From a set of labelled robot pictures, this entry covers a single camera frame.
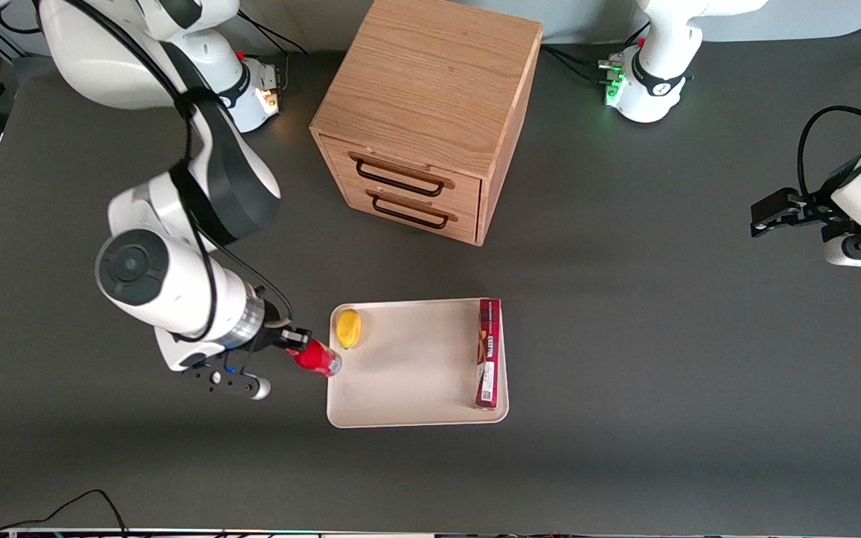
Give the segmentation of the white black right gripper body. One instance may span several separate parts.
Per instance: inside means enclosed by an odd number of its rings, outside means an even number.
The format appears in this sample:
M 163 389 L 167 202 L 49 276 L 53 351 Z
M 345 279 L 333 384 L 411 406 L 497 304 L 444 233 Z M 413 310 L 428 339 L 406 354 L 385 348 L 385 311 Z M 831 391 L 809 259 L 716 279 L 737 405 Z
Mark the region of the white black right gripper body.
M 259 327 L 245 333 L 228 333 L 211 340 L 185 341 L 174 334 L 155 328 L 155 339 L 163 355 L 165 365 L 175 372 L 204 368 L 224 361 L 232 350 L 263 350 L 264 347 L 280 343 L 286 327 Z

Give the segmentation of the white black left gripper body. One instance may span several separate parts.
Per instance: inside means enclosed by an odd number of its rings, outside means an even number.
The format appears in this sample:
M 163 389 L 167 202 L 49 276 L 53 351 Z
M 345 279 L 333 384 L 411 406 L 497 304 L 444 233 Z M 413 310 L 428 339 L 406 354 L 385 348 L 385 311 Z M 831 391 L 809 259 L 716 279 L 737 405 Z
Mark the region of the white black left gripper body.
M 824 258 L 831 265 L 861 268 L 861 225 L 837 207 L 827 195 L 815 195 L 804 206 L 809 223 L 822 223 Z

